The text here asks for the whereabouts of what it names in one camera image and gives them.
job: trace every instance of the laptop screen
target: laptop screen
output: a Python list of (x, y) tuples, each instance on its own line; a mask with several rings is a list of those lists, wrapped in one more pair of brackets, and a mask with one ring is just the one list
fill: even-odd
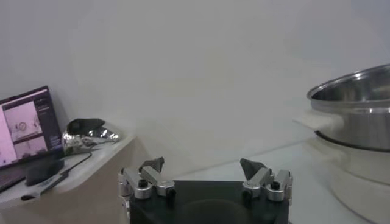
[(0, 166), (62, 149), (47, 86), (0, 101)]

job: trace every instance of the metal bracket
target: metal bracket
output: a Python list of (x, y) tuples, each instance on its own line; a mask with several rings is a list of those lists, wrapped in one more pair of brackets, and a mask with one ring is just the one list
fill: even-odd
[(175, 182), (164, 179), (151, 166), (142, 167), (141, 177), (156, 187), (158, 195), (166, 198), (172, 198), (176, 195)]
[(261, 168), (250, 180), (243, 182), (243, 197), (251, 200), (260, 196), (261, 188), (272, 182), (274, 176), (271, 169)]
[(137, 199), (148, 199), (152, 195), (152, 185), (141, 179), (137, 172), (124, 168), (122, 173), (122, 184), (119, 182), (120, 191), (124, 194), (134, 194)]
[(293, 196), (293, 176), (287, 170), (281, 170), (275, 180), (267, 185), (267, 198), (270, 201), (283, 201), (288, 199), (291, 205)]

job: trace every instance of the stainless steel pot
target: stainless steel pot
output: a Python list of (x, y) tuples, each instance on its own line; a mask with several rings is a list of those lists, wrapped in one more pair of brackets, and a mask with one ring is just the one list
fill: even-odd
[(301, 124), (338, 144), (390, 152), (390, 64), (323, 83), (307, 98)]

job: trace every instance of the white shelf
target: white shelf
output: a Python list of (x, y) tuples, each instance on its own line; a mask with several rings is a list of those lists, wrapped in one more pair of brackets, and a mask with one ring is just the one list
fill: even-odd
[[(104, 164), (110, 161), (110, 159), (112, 159), (125, 146), (127, 146), (133, 139), (134, 136), (130, 135), (116, 144), (107, 146), (107, 148), (93, 151), (91, 158), (76, 166), (70, 172), (68, 178), (51, 189), (52, 194), (61, 194), (80, 186), (95, 172), (97, 172)], [(65, 160), (65, 166), (63, 170), (71, 167), (85, 157), (86, 155), (76, 155), (67, 158)], [(26, 181), (22, 181), (0, 194), (0, 210), (28, 203), (30, 201), (39, 200), (39, 198), (28, 201), (22, 201), (20, 199), (21, 196), (29, 194), (34, 188), (34, 186), (27, 187), (25, 182)]]

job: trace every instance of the laptop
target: laptop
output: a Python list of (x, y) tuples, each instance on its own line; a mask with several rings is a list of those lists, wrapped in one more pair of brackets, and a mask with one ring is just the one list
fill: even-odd
[(0, 100), (0, 192), (28, 168), (63, 157), (61, 136), (47, 86)]

